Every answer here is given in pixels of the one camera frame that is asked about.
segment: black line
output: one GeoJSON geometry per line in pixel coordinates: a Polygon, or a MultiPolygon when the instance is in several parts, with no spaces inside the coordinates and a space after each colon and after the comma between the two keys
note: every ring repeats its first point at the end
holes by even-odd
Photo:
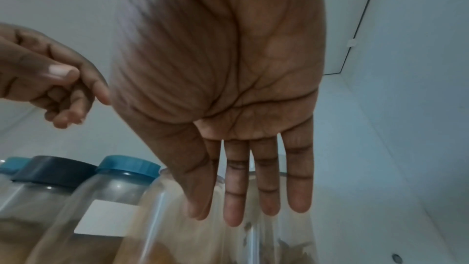
{"type": "MultiPolygon", "coordinates": [[[[360,21],[358,22],[358,26],[357,26],[357,29],[355,30],[355,34],[353,35],[353,38],[356,38],[356,36],[357,36],[357,32],[358,32],[358,30],[360,29],[360,25],[362,24],[363,17],[364,17],[364,15],[365,15],[365,13],[366,13],[366,10],[367,10],[369,4],[370,4],[370,0],[367,0],[367,1],[366,1],[366,5],[365,5],[365,9],[363,10],[362,16],[360,17],[360,21]]],[[[342,64],[342,68],[341,68],[341,70],[339,71],[339,73],[341,73],[342,70],[343,70],[343,67],[344,67],[344,65],[345,65],[345,62],[347,61],[348,54],[350,54],[350,49],[351,49],[351,47],[348,48],[347,55],[345,56],[345,59],[344,59],[343,64],[342,64]]]]}

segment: jar lid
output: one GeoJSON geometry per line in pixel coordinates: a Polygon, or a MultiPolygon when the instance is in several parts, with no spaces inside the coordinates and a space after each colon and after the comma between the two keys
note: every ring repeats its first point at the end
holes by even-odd
{"type": "Polygon", "coordinates": [[[99,173],[102,170],[113,169],[157,178],[160,176],[160,168],[160,165],[143,159],[122,155],[110,155],[101,161],[96,172],[99,173]]]}
{"type": "Polygon", "coordinates": [[[20,169],[22,169],[28,162],[30,158],[23,157],[9,157],[5,162],[0,166],[0,173],[7,175],[14,175],[20,169]]]}
{"type": "Polygon", "coordinates": [[[36,156],[12,177],[16,182],[77,188],[96,173],[96,166],[60,157],[36,156]]]}

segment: teal lid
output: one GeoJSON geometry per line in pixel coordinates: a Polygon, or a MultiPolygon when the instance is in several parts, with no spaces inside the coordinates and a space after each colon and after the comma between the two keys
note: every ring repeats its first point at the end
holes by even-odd
{"type": "Polygon", "coordinates": [[[0,173],[14,175],[20,169],[26,166],[30,160],[30,158],[10,157],[6,159],[5,162],[0,166],[0,173]]]}
{"type": "Polygon", "coordinates": [[[104,170],[118,170],[157,178],[160,176],[160,168],[160,165],[143,159],[122,155],[111,155],[101,161],[96,172],[99,173],[104,170]]]}

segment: plastic jar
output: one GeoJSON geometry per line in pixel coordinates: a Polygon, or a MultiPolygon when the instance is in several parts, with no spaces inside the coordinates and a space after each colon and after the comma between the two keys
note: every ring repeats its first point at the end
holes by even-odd
{"type": "Polygon", "coordinates": [[[160,166],[108,156],[70,197],[27,264],[112,264],[143,193],[160,166]]]}
{"type": "Polygon", "coordinates": [[[24,264],[67,198],[95,169],[75,160],[37,156],[18,171],[4,187],[10,195],[0,204],[1,262],[24,264]]]}
{"type": "Polygon", "coordinates": [[[22,169],[28,162],[30,158],[22,157],[10,157],[6,159],[2,164],[0,164],[0,189],[10,183],[10,179],[15,175],[20,169],[22,169]]]}
{"type": "Polygon", "coordinates": [[[220,264],[224,182],[218,178],[203,221],[184,215],[182,188],[167,169],[144,194],[114,264],[220,264]]]}
{"type": "Polygon", "coordinates": [[[227,227],[222,264],[317,264],[317,252],[310,212],[299,214],[287,201],[286,174],[280,174],[278,215],[265,215],[259,206],[259,192],[254,172],[242,224],[227,227]]]}

